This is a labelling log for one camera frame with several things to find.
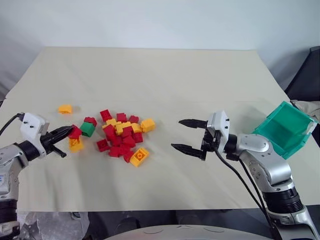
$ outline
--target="green lego brick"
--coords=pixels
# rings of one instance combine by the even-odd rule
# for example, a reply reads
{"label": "green lego brick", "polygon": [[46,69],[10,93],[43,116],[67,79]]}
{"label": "green lego brick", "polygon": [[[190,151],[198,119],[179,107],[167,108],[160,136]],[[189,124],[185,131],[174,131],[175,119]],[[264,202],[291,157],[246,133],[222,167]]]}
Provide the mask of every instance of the green lego brick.
{"label": "green lego brick", "polygon": [[92,134],[94,134],[95,131],[95,126],[90,123],[90,122],[84,122],[82,123],[81,127],[80,127],[81,131],[82,131],[82,135],[86,136],[86,137],[91,137]]}

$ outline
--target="green plastic container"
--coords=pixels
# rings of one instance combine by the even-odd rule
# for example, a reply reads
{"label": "green plastic container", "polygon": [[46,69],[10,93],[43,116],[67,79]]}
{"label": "green plastic container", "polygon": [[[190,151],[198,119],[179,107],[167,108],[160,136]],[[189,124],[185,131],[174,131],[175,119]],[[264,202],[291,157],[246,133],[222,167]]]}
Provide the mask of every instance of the green plastic container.
{"label": "green plastic container", "polygon": [[275,152],[288,159],[306,144],[316,125],[316,120],[284,101],[253,133],[269,139]]}

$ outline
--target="wire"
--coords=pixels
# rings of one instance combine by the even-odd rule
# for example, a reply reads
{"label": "wire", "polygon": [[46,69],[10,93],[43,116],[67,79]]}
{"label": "wire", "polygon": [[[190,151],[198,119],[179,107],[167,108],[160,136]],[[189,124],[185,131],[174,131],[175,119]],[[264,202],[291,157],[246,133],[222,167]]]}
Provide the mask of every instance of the wire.
{"label": "wire", "polygon": [[246,190],[249,192],[250,196],[253,198],[253,200],[255,201],[255,203],[258,205],[258,207],[260,208],[260,210],[264,212],[264,210],[262,209],[261,205],[259,204],[258,200],[256,199],[256,197],[253,195],[253,193],[251,192],[251,190],[249,189],[248,185],[246,184],[245,180],[241,177],[240,173],[233,167],[231,166],[226,160],[224,160],[224,158],[221,156],[221,154],[218,152],[218,150],[215,148],[214,149],[215,154],[218,156],[218,158],[221,160],[221,162],[224,163],[224,165],[226,165],[228,168],[230,168],[235,175],[237,175],[237,177],[240,179],[240,181],[243,183],[243,185],[245,186]]}
{"label": "wire", "polygon": [[260,200],[260,203],[261,203],[261,206],[262,206],[262,209],[263,209],[263,213],[264,213],[264,215],[265,215],[265,218],[266,218],[268,224],[271,226],[270,219],[269,219],[269,217],[268,217],[268,215],[267,215],[267,210],[266,210],[265,203],[264,203],[264,201],[263,201],[263,199],[262,199],[262,197],[261,197],[261,194],[260,194],[260,192],[259,192],[259,190],[258,190],[258,188],[257,188],[257,185],[256,185],[256,183],[254,182],[254,180],[252,179],[252,177],[250,176],[250,174],[249,174],[249,172],[248,172],[248,169],[246,168],[244,162],[243,162],[241,159],[239,159],[239,162],[240,162],[243,170],[245,171],[245,174],[247,175],[247,177],[249,178],[250,182],[252,183],[252,185],[253,185],[253,187],[254,187],[254,190],[255,190],[255,192],[256,192],[256,194],[258,195],[258,198],[259,198],[259,200]]}
{"label": "wire", "polygon": [[6,128],[7,128],[16,118],[19,118],[19,119],[22,121],[24,115],[25,115],[24,113],[17,113],[17,114],[14,115],[12,118],[10,118],[9,121],[7,121],[6,124],[1,128],[1,130],[0,130],[0,136],[1,136],[1,134],[6,130]]}

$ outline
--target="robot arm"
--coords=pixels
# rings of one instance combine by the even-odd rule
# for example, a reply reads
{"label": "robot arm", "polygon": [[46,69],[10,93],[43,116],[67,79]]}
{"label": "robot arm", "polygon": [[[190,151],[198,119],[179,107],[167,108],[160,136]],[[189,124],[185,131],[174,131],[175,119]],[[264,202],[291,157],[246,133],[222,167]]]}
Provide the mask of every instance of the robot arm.
{"label": "robot arm", "polygon": [[224,111],[215,112],[208,121],[185,119],[179,123],[205,129],[205,133],[201,150],[184,144],[171,144],[175,149],[203,161],[207,152],[224,152],[227,159],[240,159],[246,164],[266,202],[271,227],[276,228],[283,239],[301,237],[305,230],[306,234],[311,231],[313,238],[320,239],[295,188],[289,164],[274,151],[267,138],[257,134],[229,134],[230,121]]}
{"label": "robot arm", "polygon": [[0,240],[14,239],[20,234],[16,210],[21,170],[33,159],[43,158],[51,152],[66,156],[54,144],[67,137],[72,126],[47,132],[48,126],[44,118],[25,113],[20,130],[26,140],[0,149]]}

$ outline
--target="black chair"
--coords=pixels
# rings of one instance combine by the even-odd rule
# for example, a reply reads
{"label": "black chair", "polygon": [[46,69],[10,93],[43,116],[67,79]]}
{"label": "black chair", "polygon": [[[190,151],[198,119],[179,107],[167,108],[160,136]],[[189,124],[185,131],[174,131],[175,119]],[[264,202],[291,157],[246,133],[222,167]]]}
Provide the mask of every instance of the black chair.
{"label": "black chair", "polygon": [[[284,92],[291,100],[320,101],[320,46],[310,48],[309,55]],[[320,147],[319,124],[312,135]]]}

